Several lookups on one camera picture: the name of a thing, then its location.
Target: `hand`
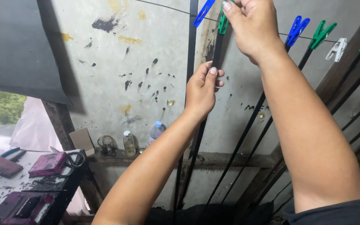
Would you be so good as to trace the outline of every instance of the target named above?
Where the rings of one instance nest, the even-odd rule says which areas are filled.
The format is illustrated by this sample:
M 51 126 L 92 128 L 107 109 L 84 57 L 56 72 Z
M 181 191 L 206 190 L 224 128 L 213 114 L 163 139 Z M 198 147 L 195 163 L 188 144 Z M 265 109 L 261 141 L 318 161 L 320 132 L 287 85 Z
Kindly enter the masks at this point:
M 202 121 L 215 106 L 215 92 L 224 82 L 216 77 L 224 76 L 224 71 L 211 68 L 212 61 L 201 64 L 190 78 L 186 89 L 186 108 L 184 114 Z
M 270 60 L 273 51 L 284 50 L 273 0 L 235 0 L 235 3 L 224 1 L 223 11 L 233 27 L 238 49 L 253 64 Z

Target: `white clothespin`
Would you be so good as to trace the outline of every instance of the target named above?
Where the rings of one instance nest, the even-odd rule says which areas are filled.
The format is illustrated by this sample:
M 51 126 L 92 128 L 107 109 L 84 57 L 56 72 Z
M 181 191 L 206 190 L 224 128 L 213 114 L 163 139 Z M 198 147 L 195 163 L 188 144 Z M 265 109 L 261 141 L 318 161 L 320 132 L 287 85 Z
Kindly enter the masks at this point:
M 334 62 L 339 62 L 341 57 L 344 54 L 344 49 L 347 47 L 347 38 L 340 38 L 338 42 L 333 44 L 333 47 L 329 51 L 329 53 L 326 56 L 326 60 L 330 60 L 334 54 L 336 54 L 336 58 L 334 59 Z

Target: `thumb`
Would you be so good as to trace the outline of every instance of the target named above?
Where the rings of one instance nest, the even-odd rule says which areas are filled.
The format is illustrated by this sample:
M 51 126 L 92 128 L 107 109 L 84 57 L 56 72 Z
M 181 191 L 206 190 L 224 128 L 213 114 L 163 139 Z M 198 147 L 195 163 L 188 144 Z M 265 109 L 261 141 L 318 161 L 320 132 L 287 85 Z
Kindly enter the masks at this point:
M 226 15 L 228 21 L 231 23 L 235 32 L 242 26 L 243 18 L 245 17 L 241 9 L 232 1 L 225 0 L 222 3 L 223 12 Z
M 216 67 L 212 67 L 208 71 L 208 74 L 206 75 L 206 78 L 205 78 L 205 84 L 204 84 L 204 86 L 206 86 L 208 89 L 215 90 L 217 71 L 218 70 L 216 69 Z

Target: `plastic bottle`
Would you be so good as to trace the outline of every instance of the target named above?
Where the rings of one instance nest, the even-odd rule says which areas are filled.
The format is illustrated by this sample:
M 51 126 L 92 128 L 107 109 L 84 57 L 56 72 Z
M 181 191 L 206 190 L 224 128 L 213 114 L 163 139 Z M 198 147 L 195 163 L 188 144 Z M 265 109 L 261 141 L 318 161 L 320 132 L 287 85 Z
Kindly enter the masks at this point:
M 150 132 L 150 145 L 161 135 L 165 129 L 162 127 L 162 122 L 156 121 L 155 126 Z
M 130 133 L 130 131 L 126 130 L 123 133 L 124 137 L 123 137 L 123 145 L 124 145 L 124 150 L 126 152 L 126 155 L 128 157 L 132 157 L 136 154 L 136 147 L 134 146 L 134 138 L 132 136 L 132 134 Z

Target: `workbench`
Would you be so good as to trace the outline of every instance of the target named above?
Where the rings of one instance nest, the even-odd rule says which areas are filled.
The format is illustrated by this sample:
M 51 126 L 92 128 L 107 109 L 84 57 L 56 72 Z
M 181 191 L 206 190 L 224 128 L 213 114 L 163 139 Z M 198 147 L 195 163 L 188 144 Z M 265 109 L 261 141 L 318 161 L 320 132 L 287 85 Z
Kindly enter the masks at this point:
M 84 150 L 77 149 L 73 151 L 83 154 L 85 161 L 67 178 L 58 178 L 57 176 L 29 178 L 28 171 L 36 160 L 41 155 L 51 154 L 53 152 L 27 151 L 17 162 L 15 162 L 23 166 L 22 171 L 10 179 L 0 176 L 0 204 L 13 191 L 48 191 L 48 193 L 53 194 L 54 199 L 47 210 L 43 212 L 43 215 L 41 215 L 42 218 L 40 219 L 39 224 L 58 224 L 88 168 L 88 160 Z M 71 157 L 73 161 L 77 161 L 81 158 L 78 155 L 71 155 Z M 70 168 L 66 167 L 63 170 L 62 175 L 68 174 L 70 170 Z

